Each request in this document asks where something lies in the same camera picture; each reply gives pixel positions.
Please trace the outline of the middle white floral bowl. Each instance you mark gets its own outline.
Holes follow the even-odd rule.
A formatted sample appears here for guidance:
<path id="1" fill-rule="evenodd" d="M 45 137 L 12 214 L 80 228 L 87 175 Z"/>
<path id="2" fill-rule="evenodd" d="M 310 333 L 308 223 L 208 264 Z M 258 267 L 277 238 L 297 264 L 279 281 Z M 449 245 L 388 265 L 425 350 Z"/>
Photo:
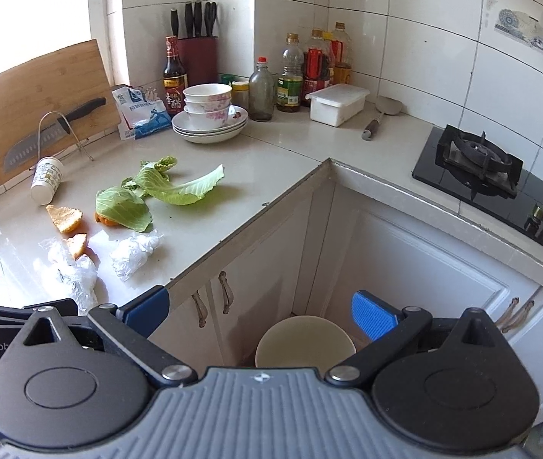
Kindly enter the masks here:
<path id="1" fill-rule="evenodd" d="M 219 101 L 205 102 L 191 101 L 190 99 L 186 99 L 184 102 L 184 110 L 193 114 L 207 114 L 211 112 L 226 110 L 230 106 L 229 98 L 223 98 Z"/>

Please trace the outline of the long pale cabbage leaf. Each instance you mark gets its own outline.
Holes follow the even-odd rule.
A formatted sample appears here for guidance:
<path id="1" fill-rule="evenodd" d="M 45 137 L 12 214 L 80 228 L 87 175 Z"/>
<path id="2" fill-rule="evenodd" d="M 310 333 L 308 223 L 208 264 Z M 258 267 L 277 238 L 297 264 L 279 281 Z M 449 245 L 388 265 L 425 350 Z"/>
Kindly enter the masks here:
<path id="1" fill-rule="evenodd" d="M 133 180 L 146 195 L 170 205 L 185 206 L 202 200 L 225 176 L 223 165 L 182 184 L 173 184 L 166 173 L 153 164 L 147 164 Z"/>

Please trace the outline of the cream round trash bin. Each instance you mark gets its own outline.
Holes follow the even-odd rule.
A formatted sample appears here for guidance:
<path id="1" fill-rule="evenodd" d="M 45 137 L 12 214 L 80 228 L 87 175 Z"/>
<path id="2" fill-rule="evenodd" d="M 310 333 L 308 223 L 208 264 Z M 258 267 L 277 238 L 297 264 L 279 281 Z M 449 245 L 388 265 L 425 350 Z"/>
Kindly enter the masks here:
<path id="1" fill-rule="evenodd" d="M 330 320 L 292 316 L 272 326 L 255 353 L 257 368 L 316 368 L 321 375 L 356 354 L 350 337 Z"/>

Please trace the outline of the smooth green cabbage leaf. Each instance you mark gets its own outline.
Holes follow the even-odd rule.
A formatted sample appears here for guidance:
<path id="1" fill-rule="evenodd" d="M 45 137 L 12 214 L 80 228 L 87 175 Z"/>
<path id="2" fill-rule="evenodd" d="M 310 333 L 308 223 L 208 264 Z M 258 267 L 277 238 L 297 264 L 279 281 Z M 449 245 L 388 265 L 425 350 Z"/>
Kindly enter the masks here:
<path id="1" fill-rule="evenodd" d="M 144 200 L 123 187 L 109 187 L 96 195 L 95 211 L 118 226 L 136 232 L 145 232 L 152 216 Z"/>

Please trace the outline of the top white plate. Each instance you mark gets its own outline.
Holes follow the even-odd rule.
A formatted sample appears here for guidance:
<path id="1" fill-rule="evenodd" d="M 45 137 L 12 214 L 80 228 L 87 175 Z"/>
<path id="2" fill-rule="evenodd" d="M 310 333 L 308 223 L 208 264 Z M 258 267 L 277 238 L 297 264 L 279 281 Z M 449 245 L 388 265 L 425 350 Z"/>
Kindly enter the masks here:
<path id="1" fill-rule="evenodd" d="M 229 117 L 227 122 L 223 125 L 223 127 L 228 127 L 230 124 L 238 124 L 241 122 L 244 122 L 248 117 L 248 113 L 245 109 L 242 109 L 241 107 L 235 107 L 235 106 L 229 106 Z M 182 111 L 178 114 L 176 114 L 172 118 L 172 125 L 177 125 L 177 127 L 181 127 L 182 129 L 187 130 L 194 130 L 190 126 L 190 120 L 187 117 L 187 113 Z"/>

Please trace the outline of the white patterned paper cup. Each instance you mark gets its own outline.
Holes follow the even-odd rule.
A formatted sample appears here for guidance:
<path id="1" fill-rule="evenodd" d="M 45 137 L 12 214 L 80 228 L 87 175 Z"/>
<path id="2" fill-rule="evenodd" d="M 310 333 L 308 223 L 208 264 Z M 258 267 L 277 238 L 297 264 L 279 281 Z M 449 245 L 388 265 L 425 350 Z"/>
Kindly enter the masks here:
<path id="1" fill-rule="evenodd" d="M 35 168 L 30 194 L 38 205 L 52 202 L 62 181 L 64 166 L 54 156 L 41 159 Z"/>

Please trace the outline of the metal spatula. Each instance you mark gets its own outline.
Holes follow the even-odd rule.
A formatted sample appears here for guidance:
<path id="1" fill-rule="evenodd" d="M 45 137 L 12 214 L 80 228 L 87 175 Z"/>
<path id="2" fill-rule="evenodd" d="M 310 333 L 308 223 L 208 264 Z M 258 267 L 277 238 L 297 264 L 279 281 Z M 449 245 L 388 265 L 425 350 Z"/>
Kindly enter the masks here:
<path id="1" fill-rule="evenodd" d="M 376 98 L 374 102 L 375 108 L 378 112 L 377 116 L 364 128 L 362 133 L 362 139 L 365 141 L 371 141 L 378 133 L 382 120 L 387 116 L 396 116 L 403 109 L 403 103 L 397 101 L 394 98 L 387 98 L 386 96 L 380 96 Z"/>

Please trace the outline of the clear bottle red cap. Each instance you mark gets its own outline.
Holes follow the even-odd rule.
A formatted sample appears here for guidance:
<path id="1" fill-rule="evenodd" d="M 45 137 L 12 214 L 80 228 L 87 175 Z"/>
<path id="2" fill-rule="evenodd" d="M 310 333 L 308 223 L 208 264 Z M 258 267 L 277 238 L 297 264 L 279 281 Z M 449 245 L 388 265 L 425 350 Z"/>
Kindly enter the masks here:
<path id="1" fill-rule="evenodd" d="M 267 59 L 259 56 L 249 79 L 249 116 L 254 121 L 270 121 L 275 105 L 275 79 L 268 69 Z"/>

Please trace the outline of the red label sauce bottle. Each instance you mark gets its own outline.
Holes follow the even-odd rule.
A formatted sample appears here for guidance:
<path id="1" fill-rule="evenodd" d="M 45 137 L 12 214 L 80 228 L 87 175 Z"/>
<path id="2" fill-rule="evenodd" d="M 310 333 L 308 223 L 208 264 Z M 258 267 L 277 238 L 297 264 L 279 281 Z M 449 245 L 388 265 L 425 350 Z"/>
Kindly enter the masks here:
<path id="1" fill-rule="evenodd" d="M 302 105 L 309 107 L 307 95 L 327 88 L 331 81 L 332 52 L 324 31 L 314 28 L 304 48 L 302 64 Z"/>

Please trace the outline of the yellow lid jar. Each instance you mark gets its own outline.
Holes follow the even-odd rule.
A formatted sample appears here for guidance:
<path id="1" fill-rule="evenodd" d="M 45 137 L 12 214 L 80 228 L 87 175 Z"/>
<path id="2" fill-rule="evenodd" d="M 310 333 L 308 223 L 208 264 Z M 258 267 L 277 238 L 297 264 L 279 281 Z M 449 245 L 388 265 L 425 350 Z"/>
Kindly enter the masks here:
<path id="1" fill-rule="evenodd" d="M 234 80 L 231 83 L 231 88 L 232 104 L 248 110 L 250 102 L 249 82 L 246 80 Z"/>

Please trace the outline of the green label oil bottle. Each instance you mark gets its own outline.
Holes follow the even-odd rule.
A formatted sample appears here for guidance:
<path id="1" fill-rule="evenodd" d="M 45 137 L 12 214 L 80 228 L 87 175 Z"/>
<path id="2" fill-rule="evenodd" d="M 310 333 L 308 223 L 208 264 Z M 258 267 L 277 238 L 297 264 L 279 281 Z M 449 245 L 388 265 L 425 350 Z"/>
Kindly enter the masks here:
<path id="1" fill-rule="evenodd" d="M 299 47 L 299 35 L 289 32 L 282 53 L 282 70 L 277 82 L 277 109 L 282 112 L 299 111 L 302 102 L 302 64 L 304 54 Z"/>

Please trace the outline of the white floral bowl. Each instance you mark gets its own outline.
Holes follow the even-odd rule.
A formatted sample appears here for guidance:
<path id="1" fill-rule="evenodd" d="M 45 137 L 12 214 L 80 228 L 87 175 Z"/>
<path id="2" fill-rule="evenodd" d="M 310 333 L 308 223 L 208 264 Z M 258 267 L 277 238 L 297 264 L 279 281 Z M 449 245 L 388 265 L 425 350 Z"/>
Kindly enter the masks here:
<path id="1" fill-rule="evenodd" d="M 229 108 L 210 112 L 199 112 L 189 106 L 184 108 L 187 117 L 190 120 L 190 126 L 195 130 L 216 130 L 227 122 L 229 117 Z"/>
<path id="2" fill-rule="evenodd" d="M 219 101 L 205 102 L 191 101 L 190 99 L 186 99 L 184 102 L 184 110 L 193 114 L 207 114 L 211 112 L 226 110 L 230 106 L 229 98 L 223 98 Z"/>
<path id="3" fill-rule="evenodd" d="M 206 83 L 184 89 L 184 98 L 190 102 L 216 102 L 231 98 L 232 87 L 222 83 Z"/>

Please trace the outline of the bottom white plate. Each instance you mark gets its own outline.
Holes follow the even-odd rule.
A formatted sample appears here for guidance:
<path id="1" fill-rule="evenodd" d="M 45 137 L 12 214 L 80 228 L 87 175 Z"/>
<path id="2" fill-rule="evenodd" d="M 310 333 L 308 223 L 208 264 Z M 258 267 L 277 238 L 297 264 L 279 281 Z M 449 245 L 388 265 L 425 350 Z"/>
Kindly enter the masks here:
<path id="1" fill-rule="evenodd" d="M 184 139 L 187 142 L 194 143 L 194 144 L 201 144 L 201 145 L 209 145 L 209 144 L 216 144 L 216 143 L 223 143 L 225 141 L 231 140 L 238 136 L 243 129 L 236 130 L 235 132 L 231 132 L 225 135 L 219 135 L 219 136 L 213 136 L 213 137 L 190 137 L 190 136 L 184 136 L 180 135 L 177 132 L 174 132 Z"/>

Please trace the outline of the bamboo cutting board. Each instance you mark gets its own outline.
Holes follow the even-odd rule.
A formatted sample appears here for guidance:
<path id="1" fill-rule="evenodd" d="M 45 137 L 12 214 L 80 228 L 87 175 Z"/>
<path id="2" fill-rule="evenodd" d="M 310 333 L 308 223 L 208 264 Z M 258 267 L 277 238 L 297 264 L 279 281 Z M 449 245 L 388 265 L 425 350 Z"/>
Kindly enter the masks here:
<path id="1" fill-rule="evenodd" d="M 44 155 L 52 155 L 74 145 L 76 140 L 90 138 L 119 123 L 97 41 L 80 42 L 0 73 L 0 185 L 35 164 L 36 155 L 29 155 L 20 166 L 4 170 L 9 149 L 21 139 L 35 135 L 43 115 L 48 116 L 45 123 L 49 124 L 56 119 L 54 111 L 66 115 L 94 98 L 104 98 L 106 103 L 75 120 L 75 134 L 44 148 Z"/>

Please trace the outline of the top white floral bowl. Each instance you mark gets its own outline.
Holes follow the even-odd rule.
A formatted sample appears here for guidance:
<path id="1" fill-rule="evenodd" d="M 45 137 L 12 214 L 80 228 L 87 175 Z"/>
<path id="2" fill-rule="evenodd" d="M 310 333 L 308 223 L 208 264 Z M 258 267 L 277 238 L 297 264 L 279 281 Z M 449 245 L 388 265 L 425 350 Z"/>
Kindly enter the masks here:
<path id="1" fill-rule="evenodd" d="M 190 102 L 216 102 L 231 98 L 232 87 L 222 83 L 206 83 L 184 89 L 184 98 Z"/>

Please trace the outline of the orange peel piece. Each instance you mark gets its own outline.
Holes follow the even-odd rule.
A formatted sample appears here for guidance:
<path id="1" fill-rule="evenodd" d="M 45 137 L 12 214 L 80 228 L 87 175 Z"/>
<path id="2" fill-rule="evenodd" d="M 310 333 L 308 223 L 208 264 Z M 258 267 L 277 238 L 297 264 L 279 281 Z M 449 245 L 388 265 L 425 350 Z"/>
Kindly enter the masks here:
<path id="1" fill-rule="evenodd" d="M 83 213 L 73 207 L 50 204 L 46 206 L 46 211 L 61 234 L 72 233 L 72 231 L 75 231 L 81 225 L 83 220 Z"/>
<path id="2" fill-rule="evenodd" d="M 65 241 L 65 246 L 73 260 L 78 260 L 86 252 L 88 236 L 86 233 L 77 233 Z"/>

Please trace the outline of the white lidded plastic box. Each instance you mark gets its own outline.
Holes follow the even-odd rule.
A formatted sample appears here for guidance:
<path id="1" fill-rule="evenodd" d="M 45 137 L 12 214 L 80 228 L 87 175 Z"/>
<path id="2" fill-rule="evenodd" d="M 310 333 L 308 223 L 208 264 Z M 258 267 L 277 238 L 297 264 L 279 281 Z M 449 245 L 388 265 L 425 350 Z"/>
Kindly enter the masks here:
<path id="1" fill-rule="evenodd" d="M 364 110 L 369 94 L 368 89 L 349 84 L 337 84 L 308 93 L 310 118 L 331 127 L 340 127 Z"/>

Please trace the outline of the long plastic wrap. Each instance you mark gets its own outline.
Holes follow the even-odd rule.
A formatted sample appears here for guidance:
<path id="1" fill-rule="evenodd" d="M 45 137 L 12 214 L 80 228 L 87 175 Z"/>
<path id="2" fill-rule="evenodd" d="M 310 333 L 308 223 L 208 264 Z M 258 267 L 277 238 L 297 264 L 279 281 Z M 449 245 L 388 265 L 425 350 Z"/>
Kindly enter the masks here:
<path id="1" fill-rule="evenodd" d="M 94 292 L 97 267 L 86 252 L 78 260 L 73 260 L 65 246 L 66 240 L 47 239 L 40 247 L 47 253 L 47 270 L 54 288 L 62 297 L 73 299 L 80 314 L 86 314 L 98 304 Z"/>

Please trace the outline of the white plate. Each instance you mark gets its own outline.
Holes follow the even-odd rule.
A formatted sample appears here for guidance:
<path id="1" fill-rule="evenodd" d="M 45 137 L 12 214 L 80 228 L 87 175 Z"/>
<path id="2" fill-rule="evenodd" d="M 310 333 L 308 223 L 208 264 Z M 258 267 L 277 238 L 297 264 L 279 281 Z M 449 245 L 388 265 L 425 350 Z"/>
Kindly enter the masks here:
<path id="1" fill-rule="evenodd" d="M 219 135 L 225 135 L 236 130 L 241 130 L 247 125 L 246 122 L 241 122 L 238 124 L 230 124 L 228 127 L 222 127 L 221 129 L 216 130 L 187 130 L 177 127 L 177 125 L 172 125 L 173 130 L 180 135 L 190 136 L 190 137 L 213 137 Z"/>
<path id="2" fill-rule="evenodd" d="M 216 144 L 216 143 L 223 143 L 225 141 L 231 140 L 238 136 L 243 129 L 236 130 L 235 132 L 231 132 L 225 135 L 219 135 L 219 136 L 213 136 L 213 137 L 190 137 L 190 136 L 184 136 L 180 135 L 177 132 L 174 132 L 184 139 L 187 142 L 194 143 L 194 144 L 201 144 L 201 145 L 209 145 L 209 144 Z"/>
<path id="3" fill-rule="evenodd" d="M 229 106 L 229 117 L 227 122 L 223 125 L 223 127 L 228 127 L 230 124 L 238 124 L 241 122 L 244 122 L 248 117 L 248 113 L 245 109 L 242 109 L 241 107 L 235 107 L 235 106 Z M 194 130 L 190 126 L 190 120 L 187 117 L 187 113 L 182 111 L 178 114 L 176 114 L 172 118 L 172 125 L 177 125 L 177 127 L 181 127 L 182 129 L 187 130 Z"/>

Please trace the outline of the small green lid jar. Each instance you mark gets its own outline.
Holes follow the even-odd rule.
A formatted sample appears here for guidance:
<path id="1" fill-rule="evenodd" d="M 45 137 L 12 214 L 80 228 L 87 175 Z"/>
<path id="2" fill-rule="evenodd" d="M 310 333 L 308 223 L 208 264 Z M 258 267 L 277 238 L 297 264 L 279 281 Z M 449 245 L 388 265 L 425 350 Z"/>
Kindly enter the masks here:
<path id="1" fill-rule="evenodd" d="M 222 84 L 232 85 L 235 81 L 248 81 L 248 78 L 245 76 L 234 75 L 233 73 L 220 73 L 219 81 Z"/>

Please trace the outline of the dark red knife block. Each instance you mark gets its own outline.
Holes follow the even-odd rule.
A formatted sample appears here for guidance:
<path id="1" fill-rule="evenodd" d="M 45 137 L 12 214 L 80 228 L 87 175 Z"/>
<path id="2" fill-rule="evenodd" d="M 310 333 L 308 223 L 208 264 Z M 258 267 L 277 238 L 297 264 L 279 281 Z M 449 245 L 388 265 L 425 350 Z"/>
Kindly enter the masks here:
<path id="1" fill-rule="evenodd" d="M 218 80 L 218 42 L 215 36 L 183 38 L 177 42 L 190 86 Z"/>

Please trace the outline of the black handled santoku knife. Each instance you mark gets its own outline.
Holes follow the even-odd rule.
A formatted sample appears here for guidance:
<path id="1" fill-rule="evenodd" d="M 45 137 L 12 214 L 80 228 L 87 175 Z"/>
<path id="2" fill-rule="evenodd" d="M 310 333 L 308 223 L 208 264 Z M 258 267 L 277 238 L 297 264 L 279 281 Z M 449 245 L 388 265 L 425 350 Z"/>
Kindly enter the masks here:
<path id="1" fill-rule="evenodd" d="M 105 98 L 94 98 L 85 104 L 80 105 L 78 108 L 70 111 L 49 124 L 47 127 L 42 127 L 40 130 L 36 130 L 35 133 L 22 138 L 18 143 L 13 145 L 6 155 L 4 156 L 3 170 L 5 173 L 18 168 L 22 164 L 25 164 L 34 155 L 41 155 L 43 149 L 46 149 L 59 140 L 71 136 L 72 131 L 70 125 L 72 121 L 86 117 L 94 110 L 101 108 L 107 103 Z"/>

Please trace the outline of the dark vinegar bottle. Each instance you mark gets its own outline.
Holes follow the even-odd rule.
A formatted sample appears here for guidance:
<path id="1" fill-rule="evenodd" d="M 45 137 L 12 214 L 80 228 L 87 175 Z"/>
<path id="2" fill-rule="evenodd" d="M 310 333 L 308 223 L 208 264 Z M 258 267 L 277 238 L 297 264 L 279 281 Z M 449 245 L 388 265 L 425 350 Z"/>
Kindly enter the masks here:
<path id="1" fill-rule="evenodd" d="M 168 113 L 173 116 L 184 109 L 184 89 L 187 88 L 187 70 L 178 51 L 178 38 L 166 37 L 167 61 L 164 70 L 165 102 Z"/>

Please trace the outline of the middle white plate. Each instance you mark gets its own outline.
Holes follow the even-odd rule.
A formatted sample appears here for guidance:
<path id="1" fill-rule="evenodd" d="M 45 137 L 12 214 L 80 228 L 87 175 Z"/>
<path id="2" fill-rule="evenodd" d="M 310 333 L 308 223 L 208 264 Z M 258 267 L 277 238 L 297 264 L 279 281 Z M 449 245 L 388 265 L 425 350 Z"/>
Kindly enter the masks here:
<path id="1" fill-rule="evenodd" d="M 241 122 L 238 124 L 230 124 L 228 127 L 222 127 L 221 129 L 216 130 L 187 130 L 177 127 L 177 125 L 172 125 L 173 130 L 180 135 L 190 136 L 190 137 L 213 137 L 219 135 L 225 135 L 236 130 L 241 130 L 247 125 L 246 122 Z"/>

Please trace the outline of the black gas stove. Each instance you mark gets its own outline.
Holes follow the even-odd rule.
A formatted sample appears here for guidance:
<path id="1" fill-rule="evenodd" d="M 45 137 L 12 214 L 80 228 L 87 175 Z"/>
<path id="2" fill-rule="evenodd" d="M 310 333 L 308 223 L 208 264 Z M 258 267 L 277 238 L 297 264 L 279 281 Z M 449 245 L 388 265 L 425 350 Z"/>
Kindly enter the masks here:
<path id="1" fill-rule="evenodd" d="M 522 160 L 475 135 L 435 127 L 413 177 L 447 193 L 537 241 L 543 247 L 543 181 Z"/>

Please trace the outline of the bottom white floral bowl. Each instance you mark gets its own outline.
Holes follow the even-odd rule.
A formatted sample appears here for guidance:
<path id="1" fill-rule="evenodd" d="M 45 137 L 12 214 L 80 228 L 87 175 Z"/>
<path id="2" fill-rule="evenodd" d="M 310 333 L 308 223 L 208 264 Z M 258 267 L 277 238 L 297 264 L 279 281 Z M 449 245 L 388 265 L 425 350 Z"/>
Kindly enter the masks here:
<path id="1" fill-rule="evenodd" d="M 187 117 L 190 120 L 190 126 L 195 130 L 216 130 L 227 122 L 229 117 L 229 108 L 210 112 L 199 112 L 189 106 L 184 108 Z"/>

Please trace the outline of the orange peel with stem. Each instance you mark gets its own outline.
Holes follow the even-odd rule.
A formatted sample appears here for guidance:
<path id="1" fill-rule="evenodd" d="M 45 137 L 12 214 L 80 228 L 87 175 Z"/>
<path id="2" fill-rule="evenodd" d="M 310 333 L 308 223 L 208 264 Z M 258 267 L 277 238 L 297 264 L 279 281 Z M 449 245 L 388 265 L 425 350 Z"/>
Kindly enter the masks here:
<path id="1" fill-rule="evenodd" d="M 116 221 L 108 219 L 105 216 L 100 215 L 98 212 L 94 212 L 94 220 L 97 223 L 103 224 L 104 226 L 108 226 L 108 227 L 117 227 L 118 226 L 118 223 Z"/>

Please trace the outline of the blue white salt bag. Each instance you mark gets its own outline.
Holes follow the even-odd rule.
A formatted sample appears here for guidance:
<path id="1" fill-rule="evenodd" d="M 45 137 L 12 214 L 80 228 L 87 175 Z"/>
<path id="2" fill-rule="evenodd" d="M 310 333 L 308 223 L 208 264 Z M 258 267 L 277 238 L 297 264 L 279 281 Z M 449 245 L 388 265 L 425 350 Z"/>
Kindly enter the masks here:
<path id="1" fill-rule="evenodd" d="M 171 117 L 160 99 L 148 101 L 140 89 L 129 86 L 115 88 L 112 95 L 119 112 L 121 140 L 139 140 L 171 127 Z"/>

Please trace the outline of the small crumpled plastic wrap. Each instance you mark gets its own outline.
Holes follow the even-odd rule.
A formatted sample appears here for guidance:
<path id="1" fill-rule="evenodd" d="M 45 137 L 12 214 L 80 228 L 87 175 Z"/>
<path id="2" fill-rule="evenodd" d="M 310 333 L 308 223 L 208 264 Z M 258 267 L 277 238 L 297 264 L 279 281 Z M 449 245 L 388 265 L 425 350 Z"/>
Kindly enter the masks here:
<path id="1" fill-rule="evenodd" d="M 128 281 L 159 247 L 164 235 L 153 230 L 150 233 L 133 231 L 128 237 L 111 245 L 110 261 L 116 276 Z"/>

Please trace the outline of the crinkled napa cabbage leaf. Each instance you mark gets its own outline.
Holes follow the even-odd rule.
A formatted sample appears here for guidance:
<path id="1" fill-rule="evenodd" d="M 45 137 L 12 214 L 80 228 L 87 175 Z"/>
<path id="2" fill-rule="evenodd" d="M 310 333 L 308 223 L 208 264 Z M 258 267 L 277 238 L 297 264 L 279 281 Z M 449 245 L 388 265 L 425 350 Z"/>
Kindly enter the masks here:
<path id="1" fill-rule="evenodd" d="M 159 176 L 162 177 L 165 181 L 170 181 L 169 171 L 177 164 L 177 159 L 172 155 L 164 156 L 162 159 L 159 159 L 156 162 L 142 161 L 141 168 L 152 167 L 158 172 Z M 121 187 L 126 190 L 132 191 L 133 194 L 146 199 L 149 197 L 149 194 L 142 189 L 139 184 L 133 179 L 133 177 L 127 177 L 121 181 Z"/>

